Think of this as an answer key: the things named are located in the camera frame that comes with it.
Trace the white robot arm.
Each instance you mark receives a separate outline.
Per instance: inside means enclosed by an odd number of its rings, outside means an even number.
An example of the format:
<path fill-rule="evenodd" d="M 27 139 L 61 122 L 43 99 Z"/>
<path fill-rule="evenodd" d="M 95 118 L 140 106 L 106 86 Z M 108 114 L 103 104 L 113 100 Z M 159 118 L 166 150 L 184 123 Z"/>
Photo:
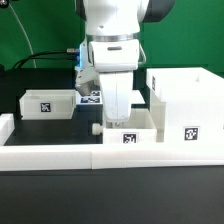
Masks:
<path fill-rule="evenodd" d="M 85 22 L 76 89 L 86 96 L 93 84 L 98 85 L 105 119 L 126 122 L 131 114 L 133 72 L 146 62 L 139 41 L 140 25 L 161 21 L 175 0 L 74 1 L 76 13 Z"/>

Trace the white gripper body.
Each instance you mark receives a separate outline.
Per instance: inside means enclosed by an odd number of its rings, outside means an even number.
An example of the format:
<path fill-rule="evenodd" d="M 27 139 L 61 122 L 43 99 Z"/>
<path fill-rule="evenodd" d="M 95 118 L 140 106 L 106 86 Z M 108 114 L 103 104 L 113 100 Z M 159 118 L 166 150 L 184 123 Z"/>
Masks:
<path fill-rule="evenodd" d="M 133 71 L 138 68 L 139 41 L 91 41 L 89 59 L 98 73 L 105 119 L 108 122 L 128 121 Z"/>

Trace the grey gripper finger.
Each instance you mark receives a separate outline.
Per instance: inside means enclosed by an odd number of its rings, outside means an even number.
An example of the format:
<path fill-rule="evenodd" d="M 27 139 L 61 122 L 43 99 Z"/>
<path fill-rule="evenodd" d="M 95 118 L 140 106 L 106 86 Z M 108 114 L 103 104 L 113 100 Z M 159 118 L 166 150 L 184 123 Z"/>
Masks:
<path fill-rule="evenodd" d="M 112 128 L 119 128 L 120 126 L 121 126 L 121 122 L 118 122 L 118 121 L 111 122 Z"/>

